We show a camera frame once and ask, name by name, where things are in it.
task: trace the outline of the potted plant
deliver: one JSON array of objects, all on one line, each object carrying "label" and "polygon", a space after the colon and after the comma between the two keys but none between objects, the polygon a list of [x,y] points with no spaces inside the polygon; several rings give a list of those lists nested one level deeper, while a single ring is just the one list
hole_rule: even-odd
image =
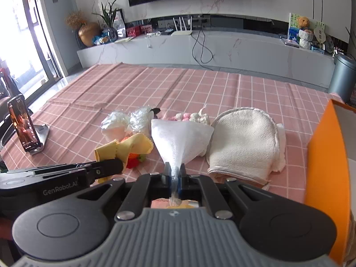
[{"label": "potted plant", "polygon": [[114,0],[111,4],[110,2],[107,2],[105,4],[105,7],[103,5],[103,3],[101,3],[101,10],[103,12],[103,14],[98,14],[98,13],[92,13],[94,15],[98,15],[100,16],[101,18],[103,18],[105,24],[108,26],[108,33],[107,35],[109,36],[110,38],[110,42],[114,42],[118,39],[118,35],[117,35],[117,31],[116,29],[113,27],[113,22],[115,20],[115,17],[116,17],[116,12],[118,11],[118,9],[115,7],[113,9],[113,4],[116,2],[117,0]]}]

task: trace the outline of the yellow cloth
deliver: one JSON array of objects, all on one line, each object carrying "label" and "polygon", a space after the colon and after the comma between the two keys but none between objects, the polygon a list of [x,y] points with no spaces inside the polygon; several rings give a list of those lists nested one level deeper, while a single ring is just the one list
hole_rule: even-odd
[{"label": "yellow cloth", "polygon": [[[127,160],[130,153],[148,154],[152,151],[154,145],[150,139],[141,132],[134,134],[123,142],[114,140],[94,150],[95,160],[101,162],[106,159],[121,159],[124,167],[127,165]],[[98,182],[105,182],[107,178],[99,179]]]},{"label": "yellow cloth", "polygon": [[194,207],[189,205],[189,200],[184,200],[178,207],[168,206],[166,208],[194,208]]}]

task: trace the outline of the gray ribbed pad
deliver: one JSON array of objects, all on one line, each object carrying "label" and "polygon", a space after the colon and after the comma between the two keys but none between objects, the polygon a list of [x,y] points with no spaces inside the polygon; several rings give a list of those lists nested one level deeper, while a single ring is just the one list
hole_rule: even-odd
[{"label": "gray ribbed pad", "polygon": [[83,257],[39,262],[23,257],[14,267],[279,267],[336,265],[329,257],[291,263],[252,249],[235,224],[209,216],[204,208],[150,209],[132,221],[115,224],[105,242]]}]

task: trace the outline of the plastic bag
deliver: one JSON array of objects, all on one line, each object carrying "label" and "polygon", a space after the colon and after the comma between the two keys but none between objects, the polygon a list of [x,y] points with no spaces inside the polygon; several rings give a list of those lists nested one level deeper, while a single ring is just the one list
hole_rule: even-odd
[{"label": "plastic bag", "polygon": [[117,31],[118,37],[126,38],[126,28],[122,18],[115,19],[113,22],[113,27]]},{"label": "plastic bag", "polygon": [[180,165],[206,149],[214,128],[191,121],[152,120],[152,138],[164,162],[171,168],[171,206],[179,206],[178,175]]},{"label": "plastic bag", "polygon": [[142,132],[145,136],[151,136],[151,120],[154,118],[154,112],[151,106],[143,106],[129,113],[132,132]]},{"label": "plastic bag", "polygon": [[110,42],[110,38],[107,35],[94,36],[92,42],[94,45],[106,44]]},{"label": "plastic bag", "polygon": [[130,117],[121,111],[113,111],[101,122],[101,133],[108,142],[118,140],[131,133]]}]

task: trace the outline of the glass door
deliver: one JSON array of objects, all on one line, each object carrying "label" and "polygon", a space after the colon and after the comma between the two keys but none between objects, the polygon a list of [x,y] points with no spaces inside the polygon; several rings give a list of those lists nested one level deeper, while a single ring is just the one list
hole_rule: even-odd
[{"label": "glass door", "polygon": [[29,5],[34,5],[34,0],[0,0],[0,33],[3,35],[0,60],[6,60],[10,74],[23,93],[27,105],[59,77],[36,8]]}]

